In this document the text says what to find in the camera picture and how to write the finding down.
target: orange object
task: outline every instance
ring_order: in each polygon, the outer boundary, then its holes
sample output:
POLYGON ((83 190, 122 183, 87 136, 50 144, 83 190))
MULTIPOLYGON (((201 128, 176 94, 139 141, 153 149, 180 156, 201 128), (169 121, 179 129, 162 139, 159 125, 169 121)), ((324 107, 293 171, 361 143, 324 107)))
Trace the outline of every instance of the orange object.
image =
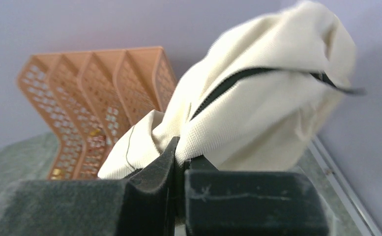
POLYGON ((96 178, 132 125, 166 110, 176 83, 161 47, 33 55, 17 78, 60 143, 50 179, 96 178))

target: white wall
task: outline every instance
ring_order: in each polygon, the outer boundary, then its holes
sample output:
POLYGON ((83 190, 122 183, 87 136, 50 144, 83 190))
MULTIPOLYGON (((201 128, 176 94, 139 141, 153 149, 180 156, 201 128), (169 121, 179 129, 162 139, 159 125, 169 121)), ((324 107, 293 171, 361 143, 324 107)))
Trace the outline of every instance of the white wall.
MULTIPOLYGON (((0 147, 48 129, 15 85, 30 54, 162 45, 177 75, 219 33, 294 0, 0 0, 0 147)), ((382 0, 322 0, 358 47, 355 86, 320 134, 382 227, 382 0)))

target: white cloth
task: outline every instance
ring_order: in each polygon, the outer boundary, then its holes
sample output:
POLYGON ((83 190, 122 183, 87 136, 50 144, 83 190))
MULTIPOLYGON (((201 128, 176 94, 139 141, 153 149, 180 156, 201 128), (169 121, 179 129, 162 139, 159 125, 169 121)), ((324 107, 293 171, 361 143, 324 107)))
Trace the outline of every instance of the white cloth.
POLYGON ((115 144, 98 176, 117 179, 145 167, 174 136, 180 136, 179 164, 204 154, 219 169, 287 170, 343 97, 297 71, 322 71, 348 87, 354 64, 353 40, 319 3, 302 2, 238 25, 183 75, 165 114, 150 112, 115 144), (218 84, 250 67, 283 70, 237 82, 190 120, 218 84))

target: floor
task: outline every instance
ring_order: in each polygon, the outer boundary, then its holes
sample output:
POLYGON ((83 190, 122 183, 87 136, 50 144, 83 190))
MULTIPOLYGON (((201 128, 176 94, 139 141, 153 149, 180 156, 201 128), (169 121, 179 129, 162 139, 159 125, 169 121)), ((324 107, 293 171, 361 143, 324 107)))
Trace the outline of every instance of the floor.
MULTIPOLYGON (((52 133, 1 148, 0 192, 17 179, 46 178, 57 148, 58 141, 52 133)), ((305 151, 297 166, 290 171, 306 174, 317 188, 331 228, 330 236, 361 235, 309 150, 305 151)), ((183 227, 176 231, 177 236, 185 235, 183 227)))

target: metal strip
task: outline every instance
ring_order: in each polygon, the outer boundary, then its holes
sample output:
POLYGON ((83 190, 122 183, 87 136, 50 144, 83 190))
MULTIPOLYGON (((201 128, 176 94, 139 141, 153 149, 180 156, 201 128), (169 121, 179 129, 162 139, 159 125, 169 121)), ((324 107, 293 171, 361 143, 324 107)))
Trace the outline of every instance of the metal strip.
POLYGON ((313 138, 312 142, 308 145, 308 148, 324 172, 328 169, 333 171, 332 175, 326 175, 326 177, 337 195, 340 197, 341 202, 346 207, 347 212, 352 217, 362 235, 382 236, 379 227, 361 203, 360 199, 353 191, 319 138, 313 138))

